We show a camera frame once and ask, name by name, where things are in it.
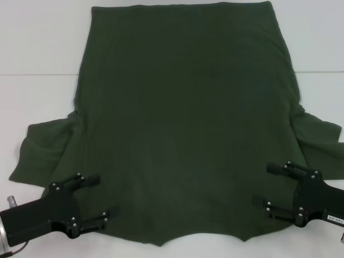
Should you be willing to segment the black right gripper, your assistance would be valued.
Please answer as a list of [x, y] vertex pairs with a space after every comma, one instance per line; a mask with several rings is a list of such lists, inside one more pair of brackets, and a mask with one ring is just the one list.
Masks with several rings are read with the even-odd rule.
[[294, 216], [292, 210], [276, 206], [260, 196], [252, 197], [252, 204], [263, 208], [267, 218], [296, 226], [306, 226], [312, 220], [343, 226], [343, 190], [326, 184], [321, 172], [288, 161], [283, 166], [269, 162], [267, 173], [300, 177], [294, 193]]

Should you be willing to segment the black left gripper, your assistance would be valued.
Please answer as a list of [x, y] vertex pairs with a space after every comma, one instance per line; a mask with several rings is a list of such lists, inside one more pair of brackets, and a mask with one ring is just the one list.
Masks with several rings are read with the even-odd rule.
[[35, 239], [51, 232], [62, 232], [75, 239], [81, 232], [97, 232], [107, 228], [108, 222], [119, 215], [113, 206], [98, 215], [81, 221], [80, 209], [70, 190], [100, 184], [99, 175], [88, 177], [80, 173], [49, 187], [46, 196], [1, 212], [1, 220], [8, 239]]

